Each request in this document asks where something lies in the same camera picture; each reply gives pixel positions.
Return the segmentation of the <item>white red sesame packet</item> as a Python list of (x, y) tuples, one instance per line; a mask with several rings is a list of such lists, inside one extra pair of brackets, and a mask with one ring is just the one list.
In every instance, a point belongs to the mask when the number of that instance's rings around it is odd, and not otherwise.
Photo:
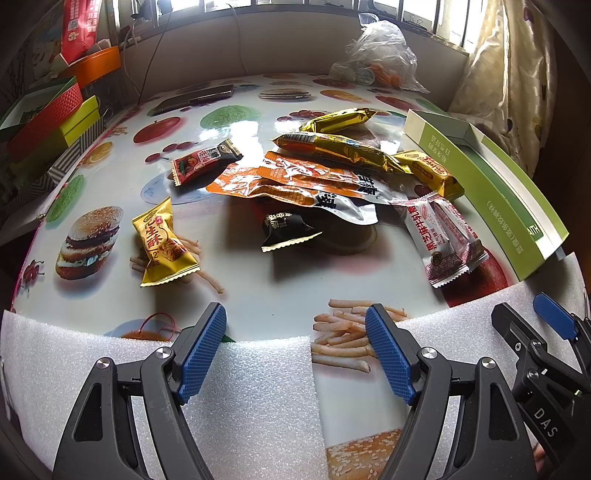
[(439, 195), (408, 200), (397, 205), (396, 210), (418, 249), (429, 283), (440, 288), (470, 272), (456, 255), (430, 204), (434, 196)]
[(473, 271), (488, 259), (488, 252), (478, 235), (450, 201), (441, 196), (434, 196), (430, 204), (446, 231), (456, 255), (467, 267), (467, 272)]

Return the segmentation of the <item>yellow peanut crisp packet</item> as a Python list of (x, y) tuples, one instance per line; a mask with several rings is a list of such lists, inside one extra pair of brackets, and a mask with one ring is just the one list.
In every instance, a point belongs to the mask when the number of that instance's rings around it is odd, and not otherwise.
[(455, 200), (465, 195), (465, 190), (459, 181), (440, 163), (429, 155), (418, 150), (408, 150), (394, 154), (401, 166), (410, 171), (432, 191), (440, 196)]
[(140, 286), (155, 287), (200, 270), (200, 265), (173, 231), (170, 198), (132, 220), (147, 255)]

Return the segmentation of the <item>black small snack packet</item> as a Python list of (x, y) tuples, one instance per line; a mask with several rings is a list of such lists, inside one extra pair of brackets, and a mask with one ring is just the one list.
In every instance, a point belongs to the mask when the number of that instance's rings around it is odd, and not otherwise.
[(263, 253), (301, 244), (322, 235), (322, 231), (305, 223), (301, 215), (290, 212), (266, 215), (263, 230), (266, 232), (266, 240), (260, 247)]

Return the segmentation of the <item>red black plum candy packet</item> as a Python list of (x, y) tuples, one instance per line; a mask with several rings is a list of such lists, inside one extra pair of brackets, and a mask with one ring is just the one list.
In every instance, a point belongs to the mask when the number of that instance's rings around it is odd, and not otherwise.
[(172, 179), (179, 187), (223, 162), (242, 159), (243, 155), (229, 139), (214, 147), (200, 149), (172, 161)]

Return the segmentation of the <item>orange white snack pouch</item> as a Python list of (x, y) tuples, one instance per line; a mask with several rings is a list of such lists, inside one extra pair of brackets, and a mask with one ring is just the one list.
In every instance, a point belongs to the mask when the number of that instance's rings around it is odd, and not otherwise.
[(205, 189), (212, 194), (243, 199), (266, 196), (294, 206), (320, 208), (355, 225), (369, 226), (379, 222), (374, 204), (356, 204), (351, 198), (339, 194), (283, 185), (260, 176), (256, 167), (240, 167), (238, 163), (230, 163)]

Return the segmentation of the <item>gold long snack bar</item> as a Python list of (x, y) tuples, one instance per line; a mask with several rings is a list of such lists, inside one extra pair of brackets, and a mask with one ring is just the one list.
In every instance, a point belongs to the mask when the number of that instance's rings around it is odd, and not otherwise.
[(368, 107), (349, 108), (322, 115), (301, 125), (301, 132), (332, 134), (356, 125), (363, 125), (377, 114)]
[(280, 149), (307, 158), (329, 159), (384, 173), (412, 174), (410, 167), (401, 164), (394, 156), (342, 135), (291, 132), (276, 137), (273, 143)]

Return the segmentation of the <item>green white cardboard box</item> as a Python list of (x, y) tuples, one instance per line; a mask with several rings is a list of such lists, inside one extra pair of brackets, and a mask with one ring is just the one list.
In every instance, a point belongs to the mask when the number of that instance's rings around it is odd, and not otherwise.
[(533, 274), (563, 244), (567, 228), (521, 167), (473, 124), (410, 110), (405, 134), (461, 184), (516, 276)]

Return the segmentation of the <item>white foam sheet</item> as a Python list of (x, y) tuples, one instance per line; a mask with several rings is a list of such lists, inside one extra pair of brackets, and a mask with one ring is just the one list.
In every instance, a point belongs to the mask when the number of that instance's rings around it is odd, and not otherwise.
[[(478, 300), (404, 322), (419, 343), (451, 360), (494, 358), (508, 380), (515, 354), (491, 324), (501, 302), (543, 334), (566, 363), (574, 354), (533, 310), (545, 292), (584, 315), (587, 286), (575, 255), (547, 263), (528, 280)], [(70, 410), (95, 361), (140, 360), (155, 344), (103, 337), (5, 312), (1, 357), (22, 437), (52, 467)], [(325, 479), (325, 451), (374, 434), (392, 436), (407, 414), (379, 366), (368, 377), (335, 374), (311, 363), (304, 337), (222, 345), (200, 393), (183, 409), (197, 446), (217, 479)]]

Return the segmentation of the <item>cream patterned curtain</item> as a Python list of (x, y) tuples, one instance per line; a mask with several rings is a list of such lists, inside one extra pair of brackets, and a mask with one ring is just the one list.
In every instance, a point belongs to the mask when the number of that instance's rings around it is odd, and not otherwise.
[(557, 92), (554, 33), (532, 1), (490, 1), (449, 111), (484, 132), (533, 176)]

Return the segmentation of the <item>black white striped box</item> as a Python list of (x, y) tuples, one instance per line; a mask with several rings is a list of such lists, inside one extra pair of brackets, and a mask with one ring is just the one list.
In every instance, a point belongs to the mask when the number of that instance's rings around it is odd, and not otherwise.
[(86, 129), (50, 166), (39, 179), (27, 187), (26, 193), (31, 198), (52, 191), (66, 175), (66, 173), (82, 158), (82, 154), (105, 131), (105, 121), (102, 116)]

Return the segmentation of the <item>yellow green box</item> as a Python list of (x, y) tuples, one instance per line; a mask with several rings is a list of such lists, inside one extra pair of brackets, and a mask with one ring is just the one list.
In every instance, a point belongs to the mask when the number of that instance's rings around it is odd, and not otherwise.
[(100, 119), (99, 106), (100, 101), (95, 95), (85, 100), (75, 113), (32, 150), (31, 156), (47, 160), (61, 155)]

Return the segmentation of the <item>clear plastic bag with items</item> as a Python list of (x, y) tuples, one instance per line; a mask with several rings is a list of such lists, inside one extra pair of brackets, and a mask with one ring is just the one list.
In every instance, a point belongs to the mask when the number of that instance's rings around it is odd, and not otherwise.
[(346, 59), (335, 62), (329, 77), (363, 86), (382, 86), (428, 94), (417, 79), (418, 58), (400, 27), (386, 20), (362, 26), (346, 47)]

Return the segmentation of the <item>black smartphone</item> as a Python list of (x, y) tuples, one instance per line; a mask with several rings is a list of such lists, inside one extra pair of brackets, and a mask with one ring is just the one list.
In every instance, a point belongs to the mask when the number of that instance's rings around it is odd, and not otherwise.
[(233, 92), (235, 92), (235, 85), (233, 84), (193, 90), (160, 102), (148, 112), (148, 116), (153, 117), (184, 107), (192, 107), (228, 99), (233, 95)]

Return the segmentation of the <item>red snack bag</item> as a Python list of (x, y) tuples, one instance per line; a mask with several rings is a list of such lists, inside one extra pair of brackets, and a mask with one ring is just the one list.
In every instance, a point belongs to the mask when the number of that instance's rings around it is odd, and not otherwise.
[(67, 64), (80, 59), (96, 41), (101, 0), (64, 0), (61, 55)]

